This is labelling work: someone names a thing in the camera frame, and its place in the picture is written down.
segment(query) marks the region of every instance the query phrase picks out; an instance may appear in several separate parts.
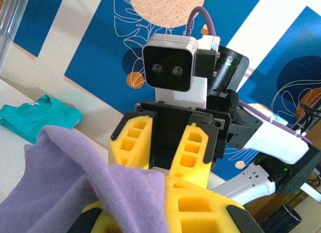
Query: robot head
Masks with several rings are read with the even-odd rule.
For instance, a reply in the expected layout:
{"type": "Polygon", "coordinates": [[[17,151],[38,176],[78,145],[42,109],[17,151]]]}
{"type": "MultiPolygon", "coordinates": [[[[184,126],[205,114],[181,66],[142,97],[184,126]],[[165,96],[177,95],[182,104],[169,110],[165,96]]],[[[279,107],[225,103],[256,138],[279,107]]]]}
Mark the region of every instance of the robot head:
{"type": "Polygon", "coordinates": [[[190,36],[154,34],[142,50],[145,78],[154,88],[189,91],[197,40],[190,36]]]}

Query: white table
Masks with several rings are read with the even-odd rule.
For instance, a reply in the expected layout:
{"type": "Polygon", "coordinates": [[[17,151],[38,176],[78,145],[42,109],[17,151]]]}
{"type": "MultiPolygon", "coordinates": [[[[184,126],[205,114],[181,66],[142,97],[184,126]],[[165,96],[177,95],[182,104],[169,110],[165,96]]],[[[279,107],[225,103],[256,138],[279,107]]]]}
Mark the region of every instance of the white table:
{"type": "MultiPolygon", "coordinates": [[[[3,80],[0,80],[0,108],[4,104],[20,106],[23,103],[33,103],[33,101],[3,80]]],[[[85,135],[84,137],[92,143],[100,156],[108,163],[108,150],[85,135]]],[[[29,142],[6,128],[0,127],[0,202],[8,196],[24,174],[25,144],[29,144],[29,142]]]]}

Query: folded teal shirt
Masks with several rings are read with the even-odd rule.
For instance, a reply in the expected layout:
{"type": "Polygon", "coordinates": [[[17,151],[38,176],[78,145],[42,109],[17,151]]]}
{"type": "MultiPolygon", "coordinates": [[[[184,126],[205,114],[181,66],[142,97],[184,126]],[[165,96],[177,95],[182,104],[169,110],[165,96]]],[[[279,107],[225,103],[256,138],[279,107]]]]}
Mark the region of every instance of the folded teal shirt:
{"type": "Polygon", "coordinates": [[[34,144],[45,125],[71,129],[81,120],[81,112],[58,99],[44,95],[34,104],[20,107],[4,105],[0,110],[0,125],[34,144]]]}

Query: lavender cloth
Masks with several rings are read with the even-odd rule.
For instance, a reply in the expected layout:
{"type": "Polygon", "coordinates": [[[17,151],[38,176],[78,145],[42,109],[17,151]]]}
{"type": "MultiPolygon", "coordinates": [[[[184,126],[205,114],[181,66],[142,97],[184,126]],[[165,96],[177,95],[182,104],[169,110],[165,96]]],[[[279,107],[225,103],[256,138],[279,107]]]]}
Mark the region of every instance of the lavender cloth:
{"type": "Polygon", "coordinates": [[[160,172],[106,165],[83,136],[45,126],[25,146],[25,173],[0,204],[1,233],[64,233],[100,200],[123,233],[169,232],[160,172]]]}

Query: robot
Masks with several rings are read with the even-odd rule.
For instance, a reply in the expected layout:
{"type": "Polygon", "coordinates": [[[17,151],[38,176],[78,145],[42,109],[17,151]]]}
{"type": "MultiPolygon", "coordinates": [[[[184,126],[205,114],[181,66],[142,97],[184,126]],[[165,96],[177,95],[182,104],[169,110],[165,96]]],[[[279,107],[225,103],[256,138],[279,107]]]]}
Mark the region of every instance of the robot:
{"type": "Polygon", "coordinates": [[[109,140],[109,163],[169,170],[165,212],[170,232],[263,232],[243,205],[300,188],[319,201],[305,182],[321,152],[239,100],[236,90],[249,60],[221,46],[212,24],[206,10],[197,7],[186,35],[149,39],[143,63],[156,101],[137,103],[124,115],[109,140]],[[190,36],[197,12],[212,34],[199,40],[190,36]],[[227,145],[260,153],[242,173],[207,190],[210,171],[227,145]]]}

